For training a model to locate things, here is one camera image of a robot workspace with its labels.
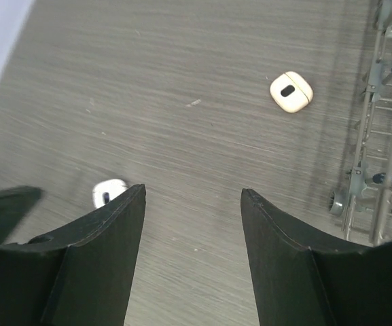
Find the beige charging case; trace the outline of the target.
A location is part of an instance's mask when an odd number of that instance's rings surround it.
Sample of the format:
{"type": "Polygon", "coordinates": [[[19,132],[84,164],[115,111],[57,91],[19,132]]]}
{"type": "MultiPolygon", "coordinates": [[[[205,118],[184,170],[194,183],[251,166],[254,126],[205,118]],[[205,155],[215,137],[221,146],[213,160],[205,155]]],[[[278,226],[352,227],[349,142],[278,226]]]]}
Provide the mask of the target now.
{"type": "Polygon", "coordinates": [[[287,113],[305,108],[314,96],[310,84],[298,73],[287,71],[270,85],[269,92],[275,103],[287,113]]]}

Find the white charging case gold trim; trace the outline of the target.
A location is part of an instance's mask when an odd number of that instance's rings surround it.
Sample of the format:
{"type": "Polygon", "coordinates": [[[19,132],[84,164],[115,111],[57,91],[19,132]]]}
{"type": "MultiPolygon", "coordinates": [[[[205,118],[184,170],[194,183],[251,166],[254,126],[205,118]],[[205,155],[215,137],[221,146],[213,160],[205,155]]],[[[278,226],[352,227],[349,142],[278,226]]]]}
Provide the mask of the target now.
{"type": "Polygon", "coordinates": [[[121,179],[109,179],[97,183],[92,189],[92,201],[95,209],[106,205],[127,189],[127,183],[121,179]]]}

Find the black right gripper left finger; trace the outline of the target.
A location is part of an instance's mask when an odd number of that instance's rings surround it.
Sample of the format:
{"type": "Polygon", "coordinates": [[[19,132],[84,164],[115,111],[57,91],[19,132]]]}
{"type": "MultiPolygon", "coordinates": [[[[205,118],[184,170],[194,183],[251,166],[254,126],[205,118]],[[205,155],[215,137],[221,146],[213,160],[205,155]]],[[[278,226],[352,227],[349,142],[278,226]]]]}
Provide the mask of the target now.
{"type": "Polygon", "coordinates": [[[0,325],[123,325],[145,186],[24,244],[0,244],[0,325]]]}

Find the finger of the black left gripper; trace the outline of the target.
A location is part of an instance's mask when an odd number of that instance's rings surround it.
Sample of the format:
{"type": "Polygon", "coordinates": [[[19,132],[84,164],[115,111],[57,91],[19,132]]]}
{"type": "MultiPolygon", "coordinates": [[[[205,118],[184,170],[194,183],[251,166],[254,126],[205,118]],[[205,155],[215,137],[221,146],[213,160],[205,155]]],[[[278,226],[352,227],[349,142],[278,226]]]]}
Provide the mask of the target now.
{"type": "Polygon", "coordinates": [[[39,187],[23,185],[0,190],[0,245],[40,199],[39,187]]]}

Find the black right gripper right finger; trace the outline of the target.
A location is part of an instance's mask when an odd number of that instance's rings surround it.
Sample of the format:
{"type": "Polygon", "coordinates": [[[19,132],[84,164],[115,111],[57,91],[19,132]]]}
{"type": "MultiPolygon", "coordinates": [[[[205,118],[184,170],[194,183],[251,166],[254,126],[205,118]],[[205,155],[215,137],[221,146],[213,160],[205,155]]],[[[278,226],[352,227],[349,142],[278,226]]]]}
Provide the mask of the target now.
{"type": "Polygon", "coordinates": [[[392,241],[337,238],[252,189],[240,209],[260,325],[392,325],[392,241]]]}

